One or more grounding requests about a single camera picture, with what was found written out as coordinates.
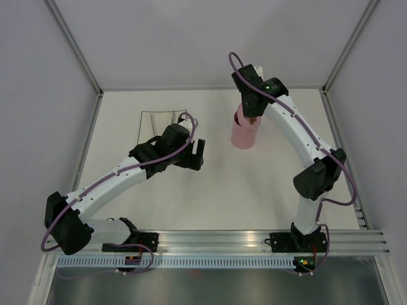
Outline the white square plate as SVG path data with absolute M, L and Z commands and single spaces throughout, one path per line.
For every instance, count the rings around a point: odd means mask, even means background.
M 167 126 L 177 123 L 179 115 L 184 111 L 184 109 L 178 111 L 142 111 L 137 144 L 145 143 L 149 139 L 161 135 Z

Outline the aluminium frame post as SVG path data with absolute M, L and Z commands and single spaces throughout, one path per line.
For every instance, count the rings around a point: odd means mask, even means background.
M 77 43 L 74 35 L 69 28 L 69 25 L 64 18 L 58 4 L 54 0 L 44 0 L 44 5 L 46 6 L 49 14 L 54 19 L 59 31 L 61 32 L 64 40 L 66 41 L 70 51 L 74 55 L 80 69 L 82 70 L 83 74 L 85 75 L 87 81 L 90 83 L 91 87 L 93 88 L 94 92 L 98 97 L 101 97 L 103 94 L 103 90 L 100 87 L 94 73 L 92 72 L 83 52 L 81 51 L 79 44 Z
M 340 56 L 338 57 L 337 61 L 335 62 L 331 72 L 325 83 L 321 87 L 321 93 L 326 95 L 329 89 L 332 87 L 335 79 L 338 77 L 342 67 L 344 66 L 345 62 L 347 61 L 348 57 L 350 56 L 354 46 L 358 42 L 361 34 L 363 33 L 364 29 L 368 25 L 369 21 L 371 20 L 372 16 L 374 15 L 375 11 L 377 10 L 381 0 L 369 0 L 365 9 L 362 12 L 362 15 L 358 19 L 351 35 L 347 39 L 345 46 L 343 47 Z

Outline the pink lid with brown handle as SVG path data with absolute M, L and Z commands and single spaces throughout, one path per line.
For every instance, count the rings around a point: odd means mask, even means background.
M 237 125 L 242 127 L 244 130 L 253 132 L 259 128 L 261 124 L 261 117 L 247 118 L 244 116 L 243 112 L 239 109 L 236 112 L 235 121 Z

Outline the pink cylindrical lunch box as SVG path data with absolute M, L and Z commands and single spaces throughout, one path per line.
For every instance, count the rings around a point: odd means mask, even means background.
M 237 148 L 237 149 L 249 149 L 251 148 L 256 140 L 256 136 L 258 133 L 258 129 L 249 132 L 242 127 L 238 126 L 236 121 L 235 121 L 235 115 L 233 117 L 233 124 L 232 124 L 232 130 L 231 130 L 231 143 Z

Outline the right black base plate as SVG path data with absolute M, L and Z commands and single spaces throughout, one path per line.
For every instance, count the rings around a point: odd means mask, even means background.
M 295 236 L 292 233 L 270 233 L 264 243 L 271 247 L 273 253 L 323 253 L 328 249 L 325 233 L 312 234 L 311 237 Z

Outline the metal tongs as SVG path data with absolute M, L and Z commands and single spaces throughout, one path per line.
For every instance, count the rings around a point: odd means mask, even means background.
M 167 126 L 177 122 L 177 113 L 175 110 L 150 112 L 147 118 L 151 124 L 153 135 L 161 135 Z

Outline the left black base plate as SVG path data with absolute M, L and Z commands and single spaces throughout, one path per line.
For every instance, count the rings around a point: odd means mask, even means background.
M 114 253 L 114 252 L 146 252 L 144 247 L 147 247 L 153 253 L 156 253 L 159 244 L 159 234 L 140 232 L 138 235 L 132 234 L 121 247 L 110 243 L 104 243 L 102 245 L 102 252 Z

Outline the aluminium front rail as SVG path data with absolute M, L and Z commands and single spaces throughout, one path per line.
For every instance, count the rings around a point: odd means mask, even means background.
M 300 255 L 281 246 L 270 235 L 289 234 L 288 230 L 156 230 L 158 240 L 148 247 L 162 255 Z M 322 255 L 389 255 L 390 248 L 380 230 L 331 229 L 323 241 Z

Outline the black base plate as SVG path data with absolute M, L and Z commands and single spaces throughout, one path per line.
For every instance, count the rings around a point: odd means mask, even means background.
M 138 235 L 132 234 L 121 247 L 110 243 L 104 243 L 102 245 L 102 252 L 114 253 L 114 252 L 146 252 L 144 247 L 147 247 L 153 253 L 156 253 L 159 244 L 159 234 L 140 232 Z
M 270 233 L 264 243 L 271 247 L 273 253 L 323 253 L 328 249 L 325 233 L 312 234 L 311 237 L 295 236 L 292 233 Z

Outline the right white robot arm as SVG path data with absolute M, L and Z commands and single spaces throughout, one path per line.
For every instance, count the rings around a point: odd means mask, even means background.
M 263 80 L 251 64 L 231 75 L 241 96 L 234 114 L 231 142 L 239 149 L 254 145 L 261 118 L 274 122 L 294 148 L 303 170 L 293 184 L 299 194 L 298 211 L 289 233 L 270 234 L 274 253 L 325 252 L 328 237 L 317 217 L 321 201 L 338 180 L 347 159 L 343 149 L 333 149 L 306 122 L 294 104 L 289 90 L 278 78 Z

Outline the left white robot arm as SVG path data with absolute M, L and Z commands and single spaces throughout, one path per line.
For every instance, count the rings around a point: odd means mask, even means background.
M 131 252 L 144 246 L 140 231 L 126 217 L 94 219 L 94 215 L 121 193 L 171 166 L 199 171 L 204 163 L 205 141 L 193 141 L 195 119 L 167 126 L 162 135 L 135 146 L 110 172 L 65 196 L 49 195 L 43 252 L 61 249 L 72 255 L 87 245 L 100 244 L 107 252 Z

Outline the left aluminium frame post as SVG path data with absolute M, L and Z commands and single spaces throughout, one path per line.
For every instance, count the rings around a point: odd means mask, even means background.
M 59 31 L 61 32 L 64 40 L 66 41 L 70 51 L 74 55 L 80 69 L 82 70 L 83 74 L 85 75 L 87 81 L 90 83 L 91 87 L 93 88 L 94 92 L 98 97 L 101 97 L 103 94 L 103 90 L 100 87 L 94 73 L 92 72 L 83 52 L 81 51 L 79 44 L 77 43 L 74 35 L 69 28 L 69 25 L 64 18 L 58 4 L 54 0 L 44 0 L 44 5 L 46 6 L 49 14 L 54 19 Z

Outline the right aluminium frame post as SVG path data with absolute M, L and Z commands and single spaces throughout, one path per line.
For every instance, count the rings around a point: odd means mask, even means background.
M 350 56 L 354 46 L 358 42 L 361 34 L 363 33 L 364 29 L 368 25 L 369 21 L 371 20 L 372 16 L 374 15 L 375 11 L 377 10 L 381 0 L 369 0 L 365 9 L 362 12 L 362 15 L 358 19 L 351 35 L 347 39 L 345 46 L 343 47 L 340 56 L 338 57 L 337 61 L 335 62 L 331 72 L 325 83 L 321 87 L 321 93 L 326 95 L 329 89 L 332 87 L 335 79 L 338 77 L 342 67 L 344 66 L 345 62 L 347 61 L 348 57 Z

